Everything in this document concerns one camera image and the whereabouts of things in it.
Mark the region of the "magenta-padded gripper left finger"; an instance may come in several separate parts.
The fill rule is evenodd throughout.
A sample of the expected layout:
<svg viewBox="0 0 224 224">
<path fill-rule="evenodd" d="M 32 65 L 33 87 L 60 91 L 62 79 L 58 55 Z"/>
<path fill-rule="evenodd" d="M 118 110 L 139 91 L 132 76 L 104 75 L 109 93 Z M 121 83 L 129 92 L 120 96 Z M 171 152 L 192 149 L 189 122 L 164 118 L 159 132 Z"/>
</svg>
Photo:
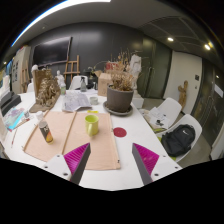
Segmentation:
<svg viewBox="0 0 224 224">
<path fill-rule="evenodd" d="M 57 154 L 46 162 L 42 169 L 78 185 L 90 154 L 90 144 L 86 143 L 65 155 Z"/>
</svg>

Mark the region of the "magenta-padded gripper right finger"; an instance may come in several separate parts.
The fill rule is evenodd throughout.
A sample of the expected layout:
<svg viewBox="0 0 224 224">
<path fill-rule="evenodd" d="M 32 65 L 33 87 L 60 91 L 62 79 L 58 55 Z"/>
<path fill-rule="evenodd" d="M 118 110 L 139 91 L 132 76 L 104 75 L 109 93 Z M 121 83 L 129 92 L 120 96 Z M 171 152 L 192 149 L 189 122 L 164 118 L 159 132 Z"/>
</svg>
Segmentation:
<svg viewBox="0 0 224 224">
<path fill-rule="evenodd" d="M 159 155 L 137 143 L 132 144 L 132 154 L 143 185 L 181 170 L 181 167 L 169 156 Z"/>
</svg>

